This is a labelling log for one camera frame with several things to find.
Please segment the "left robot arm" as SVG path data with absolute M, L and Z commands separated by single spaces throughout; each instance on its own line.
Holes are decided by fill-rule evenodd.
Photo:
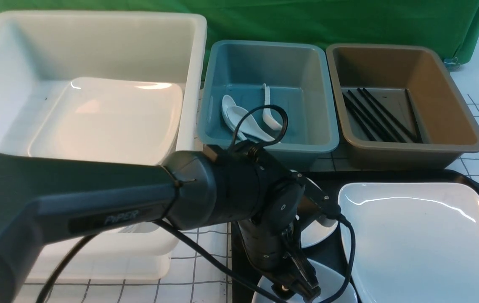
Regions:
M 0 303 L 46 245 L 142 222 L 172 232 L 237 222 L 251 266 L 312 302 L 320 286 L 296 219 L 305 182 L 264 147 L 208 145 L 157 166 L 0 153 Z

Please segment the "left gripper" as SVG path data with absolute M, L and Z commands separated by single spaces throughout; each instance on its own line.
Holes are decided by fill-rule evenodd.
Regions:
M 276 295 L 319 295 L 316 270 L 302 251 L 301 234 L 320 216 L 319 212 L 299 211 L 278 230 L 276 223 L 239 222 L 246 257 L 259 274 L 272 282 Z

